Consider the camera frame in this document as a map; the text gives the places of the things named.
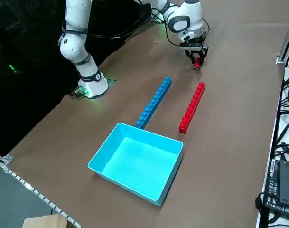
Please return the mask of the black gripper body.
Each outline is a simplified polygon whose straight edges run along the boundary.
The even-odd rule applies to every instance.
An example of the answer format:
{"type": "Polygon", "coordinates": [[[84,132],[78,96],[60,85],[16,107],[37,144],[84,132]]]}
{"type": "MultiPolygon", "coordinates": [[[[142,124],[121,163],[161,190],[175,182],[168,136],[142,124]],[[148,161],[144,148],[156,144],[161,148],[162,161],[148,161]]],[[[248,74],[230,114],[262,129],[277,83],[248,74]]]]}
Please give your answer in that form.
{"type": "Polygon", "coordinates": [[[206,52],[209,49],[209,46],[205,44],[206,35],[202,35],[198,38],[193,38],[182,42],[179,44],[179,47],[186,52],[196,52],[200,51],[206,52]]]}

